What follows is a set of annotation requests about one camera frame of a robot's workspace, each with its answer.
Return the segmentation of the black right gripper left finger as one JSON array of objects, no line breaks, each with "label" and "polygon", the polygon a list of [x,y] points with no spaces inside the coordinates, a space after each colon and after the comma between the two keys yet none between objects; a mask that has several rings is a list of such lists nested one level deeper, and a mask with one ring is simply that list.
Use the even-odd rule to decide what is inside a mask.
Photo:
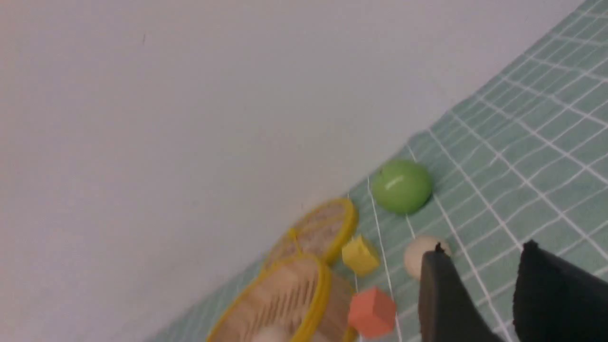
[{"label": "black right gripper left finger", "polygon": [[423,342],[501,342],[486,324],[441,243],[421,259],[418,319]]}]

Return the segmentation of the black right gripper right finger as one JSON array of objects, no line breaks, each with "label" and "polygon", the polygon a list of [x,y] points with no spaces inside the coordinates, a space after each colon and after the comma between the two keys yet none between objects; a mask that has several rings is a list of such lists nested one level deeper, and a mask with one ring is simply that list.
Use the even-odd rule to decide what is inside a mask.
[{"label": "black right gripper right finger", "polygon": [[605,342],[608,284],[530,240],[520,256],[513,325],[522,342]]}]

